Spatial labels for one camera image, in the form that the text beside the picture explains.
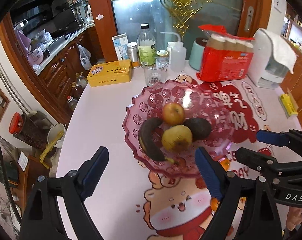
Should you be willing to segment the hand holding right gripper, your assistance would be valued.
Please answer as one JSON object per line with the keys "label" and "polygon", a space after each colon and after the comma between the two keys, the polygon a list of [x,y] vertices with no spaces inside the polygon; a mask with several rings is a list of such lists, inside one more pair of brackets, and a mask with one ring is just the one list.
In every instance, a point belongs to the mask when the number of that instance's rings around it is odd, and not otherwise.
{"label": "hand holding right gripper", "polygon": [[289,231],[293,231],[295,227],[302,222],[302,208],[289,207],[287,214],[286,228]]}

